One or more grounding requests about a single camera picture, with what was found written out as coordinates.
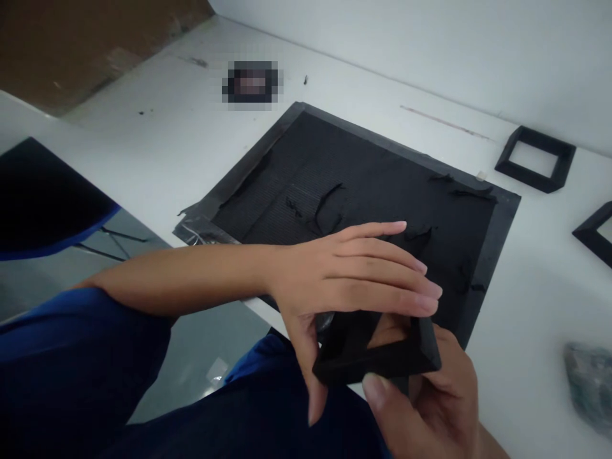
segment white table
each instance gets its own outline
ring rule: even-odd
[[[278,61],[284,95],[273,110],[228,111],[221,103],[221,77],[234,60]],[[178,212],[204,197],[294,101],[468,173],[483,171],[523,197],[468,347],[481,420],[515,458],[610,457],[612,444],[573,411],[561,352],[568,340],[612,348],[612,270],[571,235],[612,199],[612,159],[578,149],[565,187],[544,194],[493,169],[515,125],[221,18],[39,139],[179,247]],[[284,331],[268,305],[247,305]]]

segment forearm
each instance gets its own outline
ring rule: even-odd
[[[155,316],[179,317],[268,293],[273,245],[198,245],[152,252],[85,280],[119,303]]]
[[[510,456],[504,451],[504,448],[493,438],[485,426],[480,424],[479,436],[479,451],[477,459],[510,459]]]

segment person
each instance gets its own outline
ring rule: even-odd
[[[0,328],[3,457],[505,458],[479,424],[474,367],[436,328],[442,369],[411,399],[368,374],[364,401],[312,373],[315,315],[431,316],[442,289],[426,266],[377,239],[405,222],[368,223],[292,246],[200,245],[103,271]],[[271,333],[193,405],[126,425],[155,381],[179,316],[272,295],[291,339]]]

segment chair leg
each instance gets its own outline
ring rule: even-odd
[[[102,228],[100,228],[100,231],[102,231],[104,234],[107,234],[109,236],[117,236],[117,237],[121,237],[123,239],[129,239],[129,240],[133,240],[136,242],[148,242],[149,239],[141,239],[141,238],[137,238],[134,236],[129,236],[127,234],[123,234],[123,233],[118,233],[117,231],[112,231],[110,229],[106,229],[104,226]]]
[[[121,245],[121,244],[119,243],[119,241],[118,241],[118,240],[115,238],[115,236],[114,236],[112,233],[110,233],[109,231],[103,231],[102,229],[101,229],[100,231],[102,231],[104,234],[108,235],[108,237],[110,237],[110,238],[113,240],[113,242],[115,243],[115,245],[116,245],[116,246],[119,248],[119,250],[120,250],[120,251],[123,253],[123,255],[124,255],[124,257],[126,257],[126,259],[130,259],[130,258],[131,258],[131,256],[129,256],[128,251],[127,251],[127,250],[125,250],[125,249],[123,248],[123,245]]]
[[[124,258],[119,258],[119,257],[116,257],[114,255],[110,255],[110,254],[107,254],[105,252],[101,252],[99,250],[92,249],[91,247],[87,247],[86,245],[83,245],[83,244],[80,244],[80,243],[73,245],[73,247],[75,247],[77,249],[80,249],[80,250],[82,250],[84,252],[93,253],[95,255],[100,255],[100,256],[103,256],[103,257],[106,257],[106,258],[110,258],[110,259],[115,260],[115,261],[125,261],[126,260]]]

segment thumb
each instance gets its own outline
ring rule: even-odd
[[[312,426],[323,415],[328,392],[327,387],[312,373],[312,366],[319,354],[314,316],[288,318],[285,326],[308,389],[308,426]]]
[[[434,436],[410,400],[391,381],[368,373],[363,392],[393,457],[434,457]]]

